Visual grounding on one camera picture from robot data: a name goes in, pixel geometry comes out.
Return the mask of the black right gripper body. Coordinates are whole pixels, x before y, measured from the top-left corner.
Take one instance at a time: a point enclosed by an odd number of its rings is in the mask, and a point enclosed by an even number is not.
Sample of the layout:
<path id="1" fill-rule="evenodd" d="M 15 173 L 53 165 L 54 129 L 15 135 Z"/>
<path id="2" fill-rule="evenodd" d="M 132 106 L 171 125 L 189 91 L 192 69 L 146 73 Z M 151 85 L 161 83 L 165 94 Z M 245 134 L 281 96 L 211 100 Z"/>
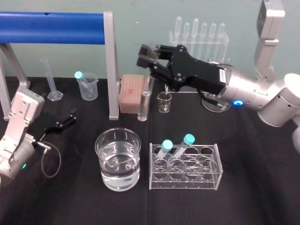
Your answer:
<path id="1" fill-rule="evenodd" d="M 223 68 L 192 57 L 182 45 L 171 47 L 167 68 L 171 73 L 167 85 L 173 91 L 188 86 L 217 95 L 226 86 Z"/>

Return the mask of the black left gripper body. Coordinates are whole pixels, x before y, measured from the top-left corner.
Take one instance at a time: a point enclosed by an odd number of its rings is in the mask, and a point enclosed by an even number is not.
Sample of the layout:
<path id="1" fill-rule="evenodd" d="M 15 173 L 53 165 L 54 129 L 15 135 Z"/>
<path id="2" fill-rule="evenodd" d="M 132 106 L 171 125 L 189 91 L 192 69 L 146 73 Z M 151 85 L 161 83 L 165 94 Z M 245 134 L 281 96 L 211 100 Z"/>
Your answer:
<path id="1" fill-rule="evenodd" d="M 63 127 L 60 126 L 60 121 L 47 111 L 42 111 L 27 130 L 27 134 L 36 141 L 43 140 L 48 134 L 61 134 L 62 132 Z"/>

